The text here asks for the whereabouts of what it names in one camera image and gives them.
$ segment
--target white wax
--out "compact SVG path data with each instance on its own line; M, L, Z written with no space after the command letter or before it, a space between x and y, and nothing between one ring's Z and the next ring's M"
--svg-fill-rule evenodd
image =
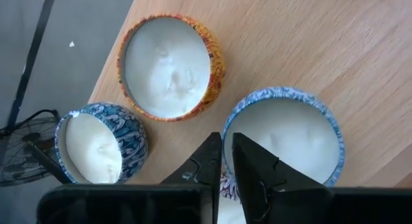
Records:
M241 203L220 197L218 224L246 224Z
M339 161L339 143L329 121L316 108L292 99L263 100L233 120L225 139L231 169L232 134L236 132L319 183L332 175Z
M127 86L136 103L160 118L182 116L206 92L210 59L201 37L183 21L144 24L126 51Z
M85 113L71 118L66 128L66 148L87 181L115 183L118 180L122 154L115 136L98 118Z

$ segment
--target gray floor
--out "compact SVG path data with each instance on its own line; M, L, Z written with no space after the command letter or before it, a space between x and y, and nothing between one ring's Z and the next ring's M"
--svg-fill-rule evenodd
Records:
M0 0L0 127L5 126L44 0ZM83 106L133 0L55 0L19 120L40 109ZM0 187L0 224L35 223L53 177Z

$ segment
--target blue patterned tin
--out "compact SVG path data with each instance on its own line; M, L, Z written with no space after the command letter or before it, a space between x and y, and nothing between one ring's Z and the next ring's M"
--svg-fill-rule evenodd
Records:
M130 110L109 102L88 104L79 110L70 111L57 125L55 148L59 164L66 176L73 183L80 183L74 178L76 177L74 174L80 173L70 160L65 148L65 130L68 120L80 113L93 115L112 131L122 154L122 172L117 183L128 181L142 168L147 158L148 143L146 130L141 121Z
M291 87L272 87L272 88L263 88L250 93L247 97L240 100L238 104L232 109L230 115L226 119L225 126L223 128L223 143L225 142L227 131L232 123L232 121L236 118L236 116L242 112L246 107L255 104L256 102L266 100L266 99L273 99L273 98L289 98L293 100L298 100L305 104L308 104L321 112L326 119L329 121L330 125L333 127L333 130L336 133L338 144L339 144L339 161L338 164L329 177L329 179L324 183L325 186L331 187L335 185L336 181L338 180L345 159L345 148L341 130L336 119L333 117L332 112L323 104L320 100L316 99L313 95L301 91L300 89L291 88ZM225 170L227 174L223 177L224 184L221 184L221 195L224 197L229 197L232 199L237 199L236 194L236 181L234 179L234 174L230 170L229 165L227 163L227 159L225 156L225 152L223 151L223 164L225 166Z

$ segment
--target floral pattern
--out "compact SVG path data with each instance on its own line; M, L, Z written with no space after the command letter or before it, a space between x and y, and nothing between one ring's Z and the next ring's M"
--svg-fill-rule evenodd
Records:
M338 180L339 176L341 175L341 171L343 169L344 160L345 160L345 148L344 148L344 141L341 130L336 119L333 117L332 112L326 107L323 102L316 99L313 95L306 93L297 88L291 87L272 87L272 88L263 88L257 91L253 91L244 99L240 100L238 104L232 109L230 115L227 117L225 126L223 128L223 143L225 142L227 130L229 129L232 121L236 118L236 116L242 112L246 107L259 102L261 100L270 99L270 98L290 98L294 100L298 100L304 102L305 104L311 105L314 108L318 109L329 121L332 125L333 130L336 133L338 142L339 142L339 161L336 166L336 169L329 177L329 179L324 183L325 186L331 187L335 185L336 181ZM225 168L225 174L222 176L222 183L221 185L221 195L237 199L237 186L236 186L236 179L232 170L230 169L225 152L223 151L223 166Z
M127 45L129 41L136 33L136 31L146 22L152 21L153 19L162 18L162 17L170 17L179 19L188 25L190 25L202 38L203 42L205 43L207 52L209 54L209 58L211 60L211 75L209 79L209 84L207 86L206 93L204 94L202 100L199 102L196 107L194 107L190 112L175 118L160 118L149 114L148 112L144 111L132 98L127 90L126 80L124 80L124 75L122 73L123 61L126 52ZM129 103L141 114L152 118L154 120L164 121L164 122L173 122L179 120L185 120L191 117L196 116L197 114L201 113L208 107L212 105L212 103L216 100L219 95L220 89L223 84L223 78L225 76L225 62L223 60L223 54L221 52L221 48L216 40L216 38L211 34L209 29L207 29L204 25L195 21L194 19L180 15L180 14L160 14L160 15L151 15L149 17L144 18L138 24L134 25L127 33L125 34L122 44L120 45L120 49L117 56L117 78L120 86L122 88L123 94Z
M93 115L113 132L122 153L122 172L117 183L126 182L142 168L147 158L147 134L141 121L130 110L109 102L88 104L80 110L70 111L60 120L55 132L55 148L64 173L73 183L77 183L65 168L58 146L59 133L64 121L80 113Z

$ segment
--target wooden table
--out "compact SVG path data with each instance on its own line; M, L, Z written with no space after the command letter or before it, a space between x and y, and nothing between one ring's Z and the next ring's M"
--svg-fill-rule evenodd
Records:
M131 183L158 183L234 105L266 86L295 86L326 102L346 142L339 186L412 185L412 0L134 0L89 102L130 109L116 78L126 31L180 13L203 22L227 62L223 90L204 113L162 123L141 116L150 155Z

